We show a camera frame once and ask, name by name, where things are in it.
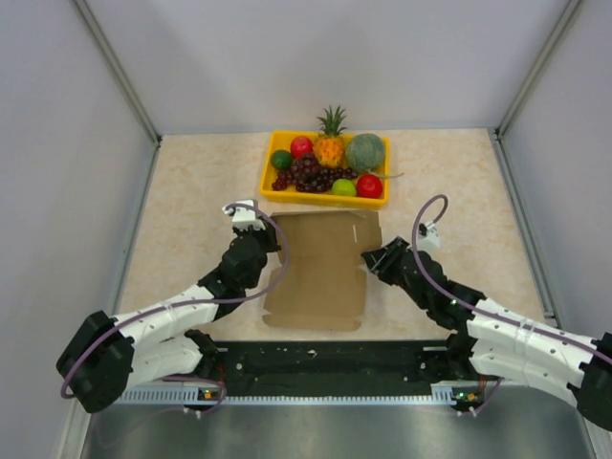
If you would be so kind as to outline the brown cardboard box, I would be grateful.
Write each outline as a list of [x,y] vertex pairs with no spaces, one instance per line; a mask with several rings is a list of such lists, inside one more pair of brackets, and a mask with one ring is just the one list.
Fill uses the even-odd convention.
[[276,213],[289,253],[288,268],[265,297],[263,321],[270,327],[354,332],[361,327],[367,270],[361,255],[382,246],[379,214],[373,210]]

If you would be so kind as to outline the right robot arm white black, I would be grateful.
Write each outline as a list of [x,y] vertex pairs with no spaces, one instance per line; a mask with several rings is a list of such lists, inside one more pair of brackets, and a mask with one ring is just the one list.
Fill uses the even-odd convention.
[[437,325],[452,331],[446,364],[455,377],[473,373],[521,383],[611,427],[611,336],[575,335],[528,319],[448,278],[425,251],[401,237],[361,255],[381,282],[402,289]]

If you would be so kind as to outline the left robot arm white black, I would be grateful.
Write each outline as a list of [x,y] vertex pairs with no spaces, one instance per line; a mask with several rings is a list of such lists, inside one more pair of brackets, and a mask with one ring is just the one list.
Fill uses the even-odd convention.
[[215,348],[198,326],[268,294],[269,288],[255,290],[268,256],[289,248],[283,230],[265,214],[234,218],[232,230],[219,264],[181,293],[134,313],[96,311],[85,318],[55,364],[61,398],[76,399],[93,414],[135,385],[175,375],[210,377]]

